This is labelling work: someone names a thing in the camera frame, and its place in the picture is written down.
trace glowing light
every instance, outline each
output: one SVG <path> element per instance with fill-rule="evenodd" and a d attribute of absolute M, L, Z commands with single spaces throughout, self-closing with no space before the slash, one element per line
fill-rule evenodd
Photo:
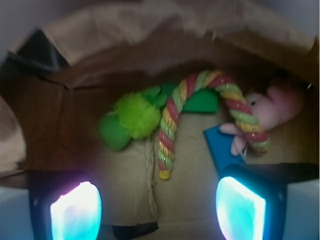
<path fill-rule="evenodd" d="M 231 176 L 216 189 L 216 213 L 226 239 L 262 240 L 266 200 Z"/>
<path fill-rule="evenodd" d="M 51 204 L 53 240 L 94 240 L 98 236 L 102 203 L 96 186 L 86 181 Z"/>

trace green plush toy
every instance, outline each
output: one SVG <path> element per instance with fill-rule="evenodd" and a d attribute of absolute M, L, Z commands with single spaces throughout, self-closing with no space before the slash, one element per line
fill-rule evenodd
<path fill-rule="evenodd" d="M 155 86 L 124 95 L 99 122 L 99 133 L 112 150 L 123 149 L 131 138 L 144 139 L 157 128 L 168 96 Z"/>

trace green fuzzy pom-pom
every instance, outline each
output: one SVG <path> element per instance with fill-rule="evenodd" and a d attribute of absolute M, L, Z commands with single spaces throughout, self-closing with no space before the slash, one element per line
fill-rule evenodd
<path fill-rule="evenodd" d="M 140 92 L 123 96 L 114 106 L 119 123 L 133 139 L 149 137 L 160 122 L 160 110 L 149 103 Z"/>

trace striped rope toy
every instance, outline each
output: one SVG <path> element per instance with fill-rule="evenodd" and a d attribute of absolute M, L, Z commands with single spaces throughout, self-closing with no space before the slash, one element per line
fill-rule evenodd
<path fill-rule="evenodd" d="M 235 119 L 236 126 L 258 155 L 263 155 L 269 148 L 268 135 L 259 125 L 259 119 L 253 116 L 242 91 L 231 77 L 223 75 L 220 71 L 208 70 L 191 74 L 173 90 L 162 112 L 158 135 L 158 165 L 159 177 L 163 180 L 170 179 L 173 168 L 174 140 L 179 114 L 187 99 L 204 88 L 214 89 L 220 94 L 230 115 Z"/>

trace green stripe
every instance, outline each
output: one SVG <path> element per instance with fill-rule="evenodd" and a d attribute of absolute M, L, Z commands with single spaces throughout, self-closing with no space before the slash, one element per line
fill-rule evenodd
<path fill-rule="evenodd" d="M 208 76 L 209 71 L 202 71 L 198 74 L 198 76 L 196 77 L 196 81 L 195 81 L 195 87 L 194 87 L 194 92 L 198 91 L 199 89 L 201 89 L 202 84 L 204 83 L 204 80 L 206 79 L 206 77 Z"/>
<path fill-rule="evenodd" d="M 240 90 L 240 88 L 233 84 L 233 83 L 225 83 L 225 84 L 221 84 L 219 86 L 217 86 L 215 88 L 216 91 L 218 92 L 222 92 L 222 91 L 232 91 L 232 92 L 237 92 L 242 94 L 242 91 Z"/>
<path fill-rule="evenodd" d="M 180 99 L 180 90 L 179 90 L 178 86 L 173 90 L 172 98 L 173 98 L 174 104 L 176 106 L 176 109 L 178 110 L 179 113 L 181 113 L 183 105 L 182 105 L 182 101 Z"/>
<path fill-rule="evenodd" d="M 171 130 L 171 128 L 166 124 L 165 119 L 161 118 L 160 128 L 164 132 L 164 134 L 173 142 L 175 140 L 175 133 Z"/>
<path fill-rule="evenodd" d="M 168 169 L 172 169 L 172 161 L 169 158 L 165 157 L 160 149 L 158 149 L 158 158 Z"/>
<path fill-rule="evenodd" d="M 253 115 L 249 115 L 242 111 L 237 111 L 237 110 L 230 110 L 229 113 L 236 120 L 245 122 L 247 124 L 252 124 L 252 125 L 259 124 L 259 119 Z"/>
<path fill-rule="evenodd" d="M 270 141 L 269 141 L 269 139 L 267 139 L 266 141 L 262 141 L 262 142 L 251 142 L 250 145 L 255 149 L 256 148 L 264 149 L 264 148 L 270 147 Z"/>

